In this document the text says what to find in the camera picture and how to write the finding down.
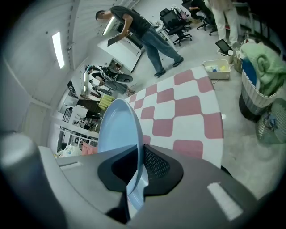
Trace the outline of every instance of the pink chair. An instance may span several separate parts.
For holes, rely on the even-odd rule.
[[[91,146],[87,144],[86,142],[82,143],[82,155],[89,155],[89,154],[94,154],[97,152],[98,152],[97,147]]]

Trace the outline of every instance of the black shoe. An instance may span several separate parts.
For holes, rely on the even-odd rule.
[[[175,62],[175,63],[173,64],[173,67],[179,66],[180,63],[182,63],[183,61],[184,61],[184,58],[182,57],[182,59],[180,59],[178,62]]]
[[[164,69],[163,71],[156,73],[154,76],[159,78],[160,76],[164,75],[165,73],[166,73],[166,70]]]

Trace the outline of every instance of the white desk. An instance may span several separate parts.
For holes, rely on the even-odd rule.
[[[156,32],[159,33],[159,34],[163,34],[164,37],[168,40],[169,44],[173,47],[173,49],[176,49],[174,43],[172,42],[171,38],[169,37],[169,35],[164,31],[164,25],[160,25],[157,29],[156,29]]]

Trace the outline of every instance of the yellow chair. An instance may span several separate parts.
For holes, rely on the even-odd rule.
[[[113,100],[115,100],[116,98],[115,97],[112,97],[110,95],[104,95],[101,100],[100,100],[100,103],[99,103],[99,107],[106,111],[106,109],[110,106],[110,104],[112,103]]]

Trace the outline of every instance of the desk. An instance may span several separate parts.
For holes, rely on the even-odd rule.
[[[203,66],[167,78],[127,98],[143,142],[221,166],[223,122]]]
[[[164,30],[164,25],[160,25],[160,26],[156,29],[156,32],[159,33],[159,34],[163,34],[164,37],[168,40],[169,44],[173,47],[173,49],[175,49],[175,50],[177,51],[177,49],[176,49],[176,47],[175,47],[173,41],[171,40],[171,38],[169,37],[169,35],[165,32],[165,30]]]

